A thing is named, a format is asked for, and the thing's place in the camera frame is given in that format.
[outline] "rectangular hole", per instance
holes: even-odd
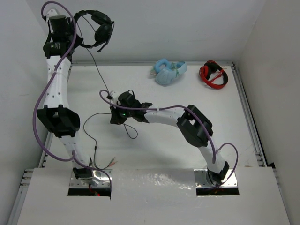
[[[196,189],[197,196],[240,195],[237,188]]]
[[[88,188],[69,188],[68,196],[96,196],[110,197],[110,188],[93,188],[92,191]]]

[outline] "white floor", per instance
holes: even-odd
[[[198,107],[212,122],[215,144],[232,142],[238,148],[240,159],[238,166],[257,167],[254,147],[240,103],[239,94],[231,67],[225,71],[229,83],[221,90],[212,90],[205,86],[199,77],[199,66],[188,66],[187,72],[170,86],[158,85],[149,72],[151,66],[102,66],[100,71],[109,90],[118,92],[132,89],[140,102],[151,102],[155,106],[185,105]],[[85,120],[97,112],[110,112],[109,105],[99,97],[104,85],[95,67],[75,66],[68,84],[68,102],[70,109],[78,113],[81,126]],[[139,123],[129,119],[127,124],[135,127],[139,136],[129,139],[123,126],[111,125],[110,115],[97,115],[86,125],[87,131],[98,141],[97,164],[105,166],[116,157],[118,161],[112,169],[145,168],[205,168],[206,163],[198,149],[189,145],[179,129],[161,124]],[[95,142],[81,127],[84,150],[92,157]],[[53,138],[51,152],[62,158],[68,158],[63,144]],[[232,167],[235,152],[224,147],[222,155]],[[71,163],[63,163],[48,157],[47,168],[71,168]]]
[[[270,167],[239,168],[240,195],[203,197],[191,169],[114,169],[111,200],[67,196],[70,173],[35,169],[18,225],[289,225]]]
[[[67,196],[71,163],[47,158],[45,168],[35,169],[18,225],[288,225],[277,182],[270,167],[258,167],[254,147],[230,67],[228,85],[207,88],[199,78],[200,66],[168,87],[149,78],[150,66],[101,67],[110,90],[132,89],[141,102],[155,106],[196,105],[213,123],[216,145],[232,142],[239,150],[236,176],[240,195],[196,196],[194,168],[205,168],[199,150],[189,145],[181,132],[160,124],[129,120],[139,136],[127,137],[123,126],[111,125],[110,115],[97,115],[87,124],[98,140],[97,163],[112,157],[112,200],[98,196]],[[98,93],[103,89],[95,67],[73,67],[68,86],[70,108],[82,125],[92,114],[109,112]],[[80,130],[84,149],[92,157],[94,142]],[[67,158],[53,138],[51,152]],[[230,147],[222,155],[233,166]]]

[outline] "wire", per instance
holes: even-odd
[[[99,115],[99,114],[109,115],[109,114],[111,114],[111,113],[110,113],[110,112],[98,112],[98,113],[95,113],[95,114],[91,115],[91,116],[84,122],[84,124],[83,124],[83,131],[85,132],[85,134],[86,134],[87,136],[89,136],[91,139],[93,139],[93,140],[95,141],[95,147],[94,147],[94,150],[95,150],[95,151],[94,151],[94,160],[93,160],[94,167],[97,168],[97,169],[100,169],[100,170],[104,170],[104,169],[106,169],[106,168],[112,166],[112,163],[113,163],[113,161],[114,161],[114,158],[110,161],[110,163],[109,163],[105,168],[99,168],[99,167],[97,166],[97,164],[96,164],[97,140],[96,140],[94,137],[92,137],[92,136],[86,131],[86,129],[85,129],[85,125],[86,125],[86,123],[88,122],[88,120],[89,120],[90,118],[92,118],[93,116],[96,116],[96,115]],[[123,125],[124,125],[124,128],[125,128],[125,130],[126,130],[127,135],[129,136],[129,138],[131,138],[131,139],[136,139],[137,136],[138,136],[137,130],[136,130],[134,127],[132,127],[132,126],[130,126],[130,125],[128,125],[128,124],[123,123]],[[128,130],[127,130],[126,127],[132,128],[132,129],[136,132],[136,136],[135,136],[135,137],[132,137],[132,136],[129,134],[129,132],[128,132]]]
[[[96,32],[95,28],[93,27],[93,25],[90,23],[90,21],[88,21],[84,16],[82,16],[83,19],[86,20],[86,22],[88,22],[88,24],[91,26],[91,28],[93,29],[94,32]]]
[[[131,89],[129,89],[129,90],[128,90],[128,92],[130,92],[130,91],[132,92],[132,95],[133,95],[133,97],[135,97],[135,93],[134,93],[134,91],[133,91],[133,90],[131,90]]]
[[[210,177],[210,172],[209,171],[207,171],[207,175],[208,175],[208,178],[210,179],[211,184],[214,185],[214,182],[212,181],[212,179]]]
[[[93,191],[91,188],[90,188],[90,184],[89,184],[89,190],[92,194],[96,194],[96,191]]]
[[[88,22],[88,24],[91,26],[91,28],[94,30],[94,32],[96,32],[95,29],[94,29],[94,27],[93,27],[93,25],[92,25],[92,24],[91,24],[84,16],[83,16],[83,18],[84,18],[84,20],[86,20],[86,22]],[[81,38],[83,39],[83,34],[82,34],[82,31],[81,31],[80,26],[79,26],[78,23],[77,23],[77,26],[78,26],[78,29],[79,29]],[[106,87],[107,92],[109,93],[108,87],[107,87],[107,85],[106,85],[106,83],[105,83],[105,81],[104,81],[104,79],[103,79],[103,77],[102,77],[102,75],[101,75],[101,73],[100,73],[100,71],[99,71],[99,69],[98,69],[98,66],[97,66],[97,63],[96,63],[96,60],[95,60],[93,54],[89,51],[89,49],[86,48],[86,50],[87,50],[87,51],[89,52],[89,54],[91,55],[91,57],[92,57],[92,59],[93,59],[93,61],[94,61],[94,64],[95,64],[95,66],[96,66],[96,69],[97,69],[97,71],[98,71],[98,73],[99,73],[99,75],[100,75],[100,77],[101,77],[101,79],[102,79],[102,81],[103,81],[103,83],[104,83],[104,85],[105,85],[105,87]],[[93,140],[95,141],[95,147],[94,147],[95,152],[94,152],[94,160],[93,160],[93,164],[94,164],[94,167],[95,167],[95,168],[100,169],[100,168],[97,166],[97,164],[96,164],[97,140],[96,140],[94,137],[92,137],[91,135],[89,135],[89,134],[87,133],[86,129],[85,129],[85,124],[86,124],[86,122],[87,122],[90,118],[92,118],[93,116],[98,115],[98,114],[111,114],[111,113],[109,113],[109,112],[98,112],[98,113],[96,113],[96,114],[94,114],[94,115],[91,115],[91,116],[84,122],[83,130],[84,130],[84,132],[86,133],[87,136],[89,136],[91,139],[93,139]],[[130,126],[130,125],[127,125],[127,124],[125,124],[125,123],[123,123],[123,125],[124,125],[124,128],[125,128],[125,130],[126,130],[127,135],[129,136],[129,138],[131,138],[131,139],[136,139],[136,138],[138,137],[138,132],[137,132],[137,130],[136,130],[134,127],[132,127],[132,126]],[[129,132],[128,132],[126,126],[132,128],[132,129],[136,132],[136,136],[135,136],[135,137],[132,137],[132,136],[129,134]],[[106,168],[110,167],[111,164],[112,164],[112,162],[113,162],[113,161],[111,161],[111,162],[110,162],[105,168],[103,168],[103,169],[106,169]]]
[[[89,25],[92,27],[92,29],[95,30],[95,29],[93,28],[92,24],[91,24],[85,17],[84,17],[84,19],[89,23]],[[80,26],[79,26],[78,23],[77,23],[77,26],[78,26],[78,29],[79,29],[81,38],[83,39],[83,34],[82,34],[82,32],[81,32],[81,29],[80,29]],[[109,92],[108,87],[107,87],[107,85],[106,85],[106,83],[105,83],[105,81],[104,81],[104,79],[103,79],[103,77],[102,77],[102,75],[101,75],[101,73],[100,73],[100,71],[99,71],[99,69],[98,69],[98,66],[97,66],[97,63],[96,63],[96,60],[95,60],[93,54],[90,52],[89,49],[86,48],[86,50],[89,52],[89,54],[90,54],[91,57],[93,58],[94,64],[95,64],[95,66],[96,66],[96,69],[97,69],[97,71],[98,71],[98,73],[99,73],[99,75],[100,75],[100,77],[101,77],[101,79],[102,79],[102,81],[103,81],[103,83],[104,83],[104,85],[105,85],[105,87],[106,87],[106,90]]]
[[[109,101],[107,101],[103,96],[102,96],[102,92],[106,92],[108,95],[109,95],[109,92],[107,92],[106,90],[101,90],[99,92],[99,95],[100,97],[102,98],[103,101],[105,101],[107,104],[109,105],[112,105],[114,107],[117,107],[117,108],[120,108],[120,109],[126,109],[126,110],[144,110],[144,111],[157,111],[158,109],[157,108],[129,108],[129,107],[123,107],[123,106],[120,106],[120,105],[116,105],[116,104],[113,104]],[[206,127],[204,126],[204,124],[202,123],[202,121],[197,117],[197,115],[192,111],[190,110],[189,108],[183,106],[183,105],[173,105],[173,106],[169,106],[169,107],[164,107],[164,108],[160,108],[159,110],[167,110],[167,109],[173,109],[173,108],[183,108],[185,111],[187,111],[188,113],[190,113],[194,119],[201,125],[201,127],[203,127],[203,130],[210,142],[210,145],[211,145],[211,148],[212,148],[212,152],[213,152],[213,157],[212,157],[212,163],[215,163],[216,162],[216,150],[215,150],[215,146],[214,146],[214,143],[210,137],[210,134],[208,133]]]

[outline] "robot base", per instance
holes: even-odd
[[[231,174],[232,170],[228,170],[225,180]],[[195,185],[197,196],[208,196],[208,195],[240,195],[238,183],[236,180],[235,173],[228,179],[228,181],[218,188],[214,188],[215,184],[210,181],[207,169],[196,169],[194,170]]]
[[[113,170],[104,170],[113,180]],[[93,179],[76,179],[72,172],[68,196],[111,196],[110,183],[108,177],[99,172],[93,171]]]

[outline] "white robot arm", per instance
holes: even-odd
[[[129,91],[122,94],[111,91],[109,98],[115,105],[128,108],[149,108],[152,105],[152,103],[140,103],[135,99],[134,94],[131,94]],[[195,106],[189,105],[188,108],[198,116],[207,128],[210,136],[212,136],[212,123]],[[229,164],[222,158],[220,152],[216,153],[216,161],[213,163],[213,150],[202,126],[184,109],[172,108],[168,110],[145,111],[121,109],[115,106],[111,106],[110,109],[112,112],[110,123],[112,124],[122,124],[127,118],[132,117],[138,122],[161,123],[179,128],[186,141],[200,150],[207,162],[212,180],[220,183],[225,178]]]
[[[55,67],[62,55],[66,52],[69,39],[62,36],[62,33],[71,36],[72,30],[61,32],[60,24],[68,23],[65,16],[61,16],[52,9],[47,13],[46,21],[49,24],[49,36],[44,45],[46,55],[48,81],[54,73]],[[80,118],[78,114],[69,109],[67,98],[68,73],[71,67],[71,55],[74,50],[59,65],[56,76],[49,86],[43,109],[37,111],[37,116],[44,126],[64,144],[69,156],[75,151],[76,158],[85,166],[90,166],[91,158],[83,150],[78,130]],[[86,170],[73,161],[73,171],[78,178],[89,179],[92,177],[90,170]]]

